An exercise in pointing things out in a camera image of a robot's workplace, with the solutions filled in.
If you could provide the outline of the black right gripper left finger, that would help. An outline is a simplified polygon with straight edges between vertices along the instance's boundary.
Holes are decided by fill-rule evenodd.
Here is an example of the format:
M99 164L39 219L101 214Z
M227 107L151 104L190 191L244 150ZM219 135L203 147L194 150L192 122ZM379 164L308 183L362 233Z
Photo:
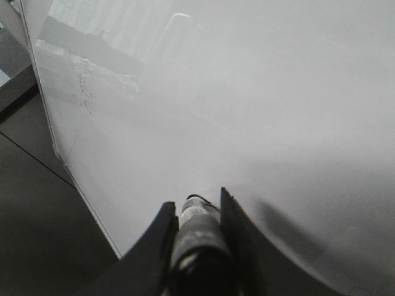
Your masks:
M165 202L137 243L78 295L161 295L178 231L175 203Z

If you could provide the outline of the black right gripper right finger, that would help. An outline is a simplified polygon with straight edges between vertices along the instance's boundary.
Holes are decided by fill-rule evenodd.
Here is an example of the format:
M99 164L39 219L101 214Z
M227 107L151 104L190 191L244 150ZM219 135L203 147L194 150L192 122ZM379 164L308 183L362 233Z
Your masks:
M279 251L222 187L220 224L244 295L339 295Z

